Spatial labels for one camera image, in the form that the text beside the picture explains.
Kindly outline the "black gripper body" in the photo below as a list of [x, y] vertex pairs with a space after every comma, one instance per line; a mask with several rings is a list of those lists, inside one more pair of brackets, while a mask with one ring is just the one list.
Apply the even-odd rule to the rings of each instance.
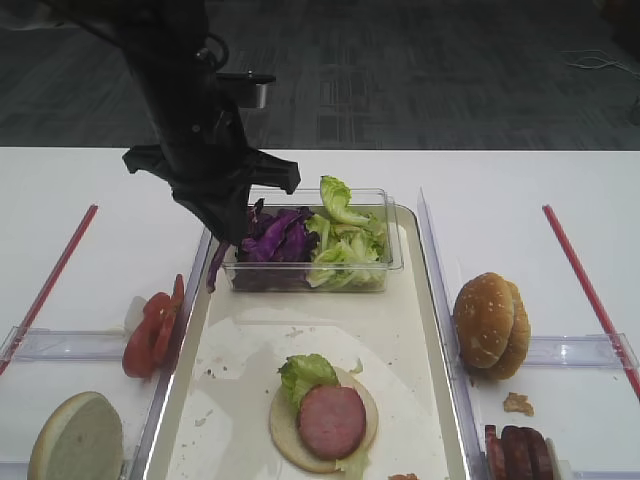
[[129, 172], [144, 170], [176, 189], [229, 193], [233, 187], [280, 188], [283, 159], [249, 145], [239, 107], [217, 76], [185, 86], [143, 88], [156, 145], [138, 145], [123, 156]]

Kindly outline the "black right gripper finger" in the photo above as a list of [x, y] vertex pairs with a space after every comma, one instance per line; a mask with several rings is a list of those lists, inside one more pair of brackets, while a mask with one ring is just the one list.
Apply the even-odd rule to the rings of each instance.
[[300, 184], [301, 177], [296, 162], [282, 160], [279, 164], [280, 188], [288, 195], [295, 192]]

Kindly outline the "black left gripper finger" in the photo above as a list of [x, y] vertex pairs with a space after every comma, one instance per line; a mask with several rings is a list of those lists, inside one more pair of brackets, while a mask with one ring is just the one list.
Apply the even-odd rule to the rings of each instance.
[[194, 193], [173, 189], [173, 199], [191, 213], [220, 242], [238, 246], [248, 233], [249, 186], [233, 187], [229, 193]]

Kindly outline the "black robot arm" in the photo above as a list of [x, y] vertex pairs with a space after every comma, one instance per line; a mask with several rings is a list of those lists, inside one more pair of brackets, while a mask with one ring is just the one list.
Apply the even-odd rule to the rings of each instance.
[[252, 186], [293, 193], [296, 163], [247, 141], [239, 108], [206, 49], [202, 1], [50, 1], [54, 12], [121, 50], [146, 102], [157, 144], [130, 148], [131, 173], [166, 181], [173, 199], [219, 240], [238, 245], [248, 230]]

